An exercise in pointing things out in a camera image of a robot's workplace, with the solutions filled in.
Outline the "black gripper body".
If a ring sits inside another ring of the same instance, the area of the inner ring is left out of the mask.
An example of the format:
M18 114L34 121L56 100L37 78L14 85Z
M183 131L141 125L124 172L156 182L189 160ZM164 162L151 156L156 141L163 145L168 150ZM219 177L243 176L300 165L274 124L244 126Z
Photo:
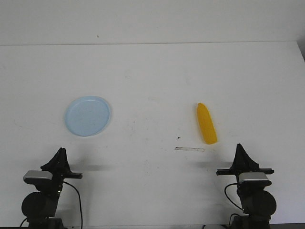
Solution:
M62 185L65 179L82 179L82 173L75 173L71 171L54 172L52 177L52 184L56 191L62 191Z
M267 176L267 175L273 174L274 170L271 168L262 168L262 169L259 169L258 171L251 171L251 170L238 171L238 170L233 170L233 169L217 169L216 175L217 176L230 176L230 175L235 176L237 179L237 182L239 183L238 176L244 172L263 172Z

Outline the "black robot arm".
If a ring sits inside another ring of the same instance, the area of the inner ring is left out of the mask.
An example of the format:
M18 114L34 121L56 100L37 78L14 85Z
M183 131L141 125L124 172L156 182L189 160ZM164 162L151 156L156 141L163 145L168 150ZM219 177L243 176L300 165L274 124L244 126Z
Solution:
M54 157L40 170L29 170L23 176L26 184L33 185L36 192L28 194L21 204L21 211L26 217L29 229L64 229L61 218L55 218L63 185L72 187L79 200L81 228L83 228L83 213L81 196L78 189L65 179L81 179L82 173L74 173L70 169L66 149L61 147Z
M246 153L243 146L238 143L233 163L230 168L217 169L216 175L236 177L236 183L231 183L224 188L227 195L227 188L237 186L237 195L241 206L230 202L243 212L243 215L233 213L230 216L227 229L269 229L269 220L276 211L276 200L274 196L265 191L272 182L267 175L273 174L271 168L260 168L259 164L253 161Z

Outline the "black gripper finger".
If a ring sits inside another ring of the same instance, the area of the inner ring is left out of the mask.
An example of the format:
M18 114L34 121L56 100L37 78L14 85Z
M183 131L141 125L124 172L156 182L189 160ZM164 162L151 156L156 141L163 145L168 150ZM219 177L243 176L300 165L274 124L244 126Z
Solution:
M244 169L260 169L259 164L253 161L247 154L243 146L240 144L241 157L243 158L243 168Z
M71 172L71 169L70 169L70 166L69 166L69 162L68 162L68 159L67 159L67 154L66 154L66 149L65 148L62 148L62 167L64 169L64 173L70 173Z
M231 166L233 170L239 170L241 166L241 144L238 143L236 146L236 152L234 156L234 160Z
M55 171L57 167L61 164L61 153L62 147L57 151L54 157L46 164L42 165L40 168L42 171Z

